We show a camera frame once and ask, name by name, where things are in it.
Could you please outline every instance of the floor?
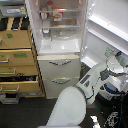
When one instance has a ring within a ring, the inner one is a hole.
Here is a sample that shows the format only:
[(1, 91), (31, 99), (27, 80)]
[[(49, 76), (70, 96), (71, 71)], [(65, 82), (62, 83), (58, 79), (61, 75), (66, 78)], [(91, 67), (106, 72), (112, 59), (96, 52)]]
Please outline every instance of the floor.
[[(0, 103), (0, 128), (37, 128), (45, 126), (52, 112), (56, 100), (46, 98), (20, 98), (19, 104), (3, 105)], [(103, 128), (105, 118), (95, 104), (87, 108), (82, 128), (93, 128), (91, 115), (98, 117), (99, 124)]]

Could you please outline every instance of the drawer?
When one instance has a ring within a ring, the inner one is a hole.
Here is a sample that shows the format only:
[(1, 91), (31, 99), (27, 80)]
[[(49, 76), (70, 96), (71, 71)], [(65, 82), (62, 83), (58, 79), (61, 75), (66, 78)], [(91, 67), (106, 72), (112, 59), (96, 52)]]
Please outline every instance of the drawer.
[(0, 77), (38, 75), (36, 66), (0, 67)]
[(31, 48), (28, 30), (0, 31), (0, 49)]
[(43, 80), (47, 99), (58, 98), (65, 88), (77, 84), (79, 78), (46, 79)]
[(0, 82), (0, 93), (21, 93), (40, 91), (38, 77), (33, 81)]
[(48, 55), (37, 57), (42, 78), (61, 78), (80, 76), (78, 55)]
[(0, 66), (34, 65), (31, 49), (0, 50)]

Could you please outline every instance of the shelf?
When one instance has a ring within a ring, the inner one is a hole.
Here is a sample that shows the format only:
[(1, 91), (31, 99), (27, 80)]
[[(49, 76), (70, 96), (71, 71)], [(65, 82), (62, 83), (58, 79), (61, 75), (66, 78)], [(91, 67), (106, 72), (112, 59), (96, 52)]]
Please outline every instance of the shelf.
[(50, 12), (78, 12), (79, 9), (56, 9), (53, 11), (41, 11), (39, 10), (38, 13), (50, 13)]
[(122, 46), (118, 45), (117, 42), (113, 42), (110, 39), (106, 38), (104, 35), (98, 33), (97, 31), (94, 31), (92, 29), (88, 29), (88, 32), (90, 32), (91, 34), (95, 35), (96, 37), (100, 38), (101, 40), (103, 40), (104, 42), (112, 45), (113, 47), (115, 47), (116, 49), (118, 49), (119, 51), (122, 51), (123, 53), (125, 53), (126, 55), (128, 55), (128, 50), (127, 47), (125, 47), (126, 49), (124, 49)]
[(113, 24), (111, 24), (109, 21), (98, 17), (96, 15), (91, 15), (89, 17), (89, 20), (93, 21), (94, 23), (100, 25), (101, 27), (109, 30), (110, 32), (114, 33), (115, 35), (121, 37), (122, 39), (128, 41), (128, 34), (121, 31), (120, 29), (116, 28)]
[(71, 19), (64, 19), (62, 21), (53, 21), (51, 19), (43, 20), (41, 28), (42, 29), (61, 29), (61, 28), (78, 29), (80, 28), (80, 25), (77, 24), (77, 20), (73, 21), (74, 24), (72, 24), (70, 21)]

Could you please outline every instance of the white drawer unit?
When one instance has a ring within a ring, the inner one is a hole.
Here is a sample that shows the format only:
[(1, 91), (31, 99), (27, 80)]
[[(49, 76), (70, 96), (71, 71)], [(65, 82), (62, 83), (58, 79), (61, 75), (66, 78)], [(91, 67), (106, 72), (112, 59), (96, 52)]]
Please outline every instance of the white drawer unit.
[(75, 85), (79, 78), (60, 78), (44, 80), (44, 87), (47, 99), (58, 98), (65, 88)]
[(43, 79), (80, 76), (78, 55), (47, 55), (37, 57)]

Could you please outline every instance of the cable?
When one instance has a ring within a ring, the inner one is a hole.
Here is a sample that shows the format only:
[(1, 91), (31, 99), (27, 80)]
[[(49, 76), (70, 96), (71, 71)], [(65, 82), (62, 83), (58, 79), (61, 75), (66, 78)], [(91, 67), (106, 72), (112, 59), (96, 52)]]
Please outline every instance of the cable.
[(121, 118), (122, 118), (122, 105), (123, 105), (124, 97), (125, 97), (125, 94), (124, 94), (124, 96), (123, 96), (123, 98), (122, 98), (122, 101), (121, 101), (121, 107), (120, 107), (120, 121), (119, 121), (118, 128), (120, 128), (120, 124), (121, 124)]
[(106, 120), (106, 122), (105, 122), (105, 124), (104, 124), (104, 128), (105, 128), (106, 124), (108, 124), (109, 127), (114, 128), (115, 124), (117, 124), (117, 121), (115, 122), (115, 119), (116, 119), (116, 118), (118, 118), (118, 112), (112, 112), (112, 113), (108, 116), (108, 118), (107, 118), (107, 120)]

